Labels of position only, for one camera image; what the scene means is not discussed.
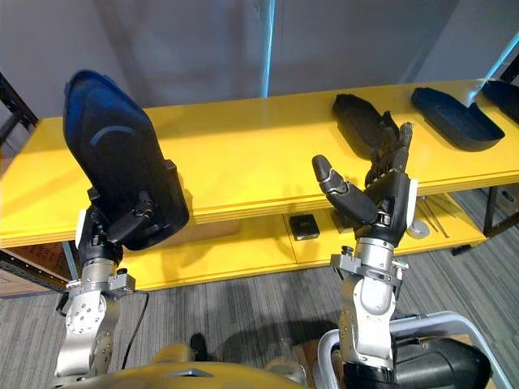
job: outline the striped carpet floor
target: striped carpet floor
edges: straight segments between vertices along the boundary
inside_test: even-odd
[[[482,190],[456,194],[483,223]],[[407,255],[397,310],[455,310],[470,318],[492,346],[505,373],[519,387],[519,229],[512,228],[457,257],[448,250]],[[200,284],[151,293],[129,366],[143,365],[163,346],[205,335],[219,361],[263,366],[286,355],[292,344],[335,327],[340,280],[330,268]],[[0,386],[50,384],[65,331],[54,313],[55,293],[0,300]],[[122,362],[143,297],[121,300],[116,348],[110,369]]]

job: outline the wooden panel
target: wooden panel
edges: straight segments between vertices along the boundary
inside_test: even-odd
[[[66,263],[61,243],[11,247],[2,250],[62,280],[71,279],[71,272]]]
[[[24,280],[8,271],[0,270],[0,297],[39,293],[47,290],[43,286]]]

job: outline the gray wall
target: gray wall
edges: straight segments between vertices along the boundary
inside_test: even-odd
[[[80,68],[142,106],[260,95],[269,0],[2,0],[0,69],[39,117]],[[277,0],[271,94],[483,77],[516,0]]]

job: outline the robotic hand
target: robotic hand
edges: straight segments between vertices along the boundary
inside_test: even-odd
[[[108,371],[117,300],[138,292],[126,269],[116,270],[122,245],[150,247],[189,219],[176,166],[164,159],[146,113],[111,79],[93,71],[75,74],[65,94],[63,134],[92,188],[76,237],[81,278],[66,286],[57,307],[66,317],[66,338],[55,387]]]
[[[405,173],[411,137],[410,123],[386,132],[383,150],[371,157],[363,192],[324,156],[312,159],[321,190],[351,220],[357,240],[355,250],[343,247],[331,261],[348,273],[339,325],[346,387],[396,385],[389,320],[407,265],[393,260],[393,251],[414,215],[418,183]]]

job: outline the yellow shelf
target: yellow shelf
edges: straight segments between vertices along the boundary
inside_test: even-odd
[[[410,103],[417,86],[463,102],[480,80],[407,84],[268,99],[146,109],[166,158],[178,166],[192,220],[208,223],[328,206],[315,183],[311,158],[325,154],[362,187],[369,161],[353,154],[331,107],[338,92],[391,110],[414,124],[408,173],[422,195],[519,182],[519,129],[483,96],[476,101],[506,136],[484,152],[447,143]],[[72,239],[78,210],[88,205],[88,179],[66,149],[62,119],[40,121],[0,182],[0,246]]]
[[[417,210],[416,216],[429,225],[431,235],[423,239],[415,239],[406,233],[402,238],[400,245],[396,249],[397,255],[438,250],[465,244],[475,246],[486,240],[485,236],[479,231],[474,222],[461,208],[459,208],[450,196],[446,194],[438,194],[430,197],[435,199],[437,203],[441,204],[442,207],[455,216],[453,217],[449,215],[447,212],[437,207],[433,202],[427,202],[449,237],[445,237],[441,233],[440,229],[436,232],[423,217],[423,214]],[[433,220],[431,215],[428,213],[427,208],[423,205],[421,205],[421,207],[427,213],[427,217],[430,220]],[[290,235],[290,242],[294,248],[298,264],[323,265],[329,263],[330,254],[340,253],[342,246],[355,247],[353,231],[339,234],[330,214],[331,210],[313,212],[315,221],[320,229],[320,236],[317,239],[295,241],[294,237]],[[288,224],[290,216],[284,217],[287,228],[290,228]]]
[[[242,220],[239,233],[180,246],[125,252],[120,267],[138,289],[253,276],[297,268],[282,215]]]
[[[454,202],[447,209],[456,217],[432,203],[431,207],[451,237],[445,239],[433,229],[430,237],[421,240],[405,235],[398,254],[485,240]],[[227,237],[127,252],[120,266],[137,279],[137,288],[150,290],[328,265],[330,254],[340,252],[341,246],[355,246],[354,235],[340,235],[329,210],[313,213],[321,232],[317,239],[296,242],[290,233],[288,215],[261,216],[242,220],[240,232]]]

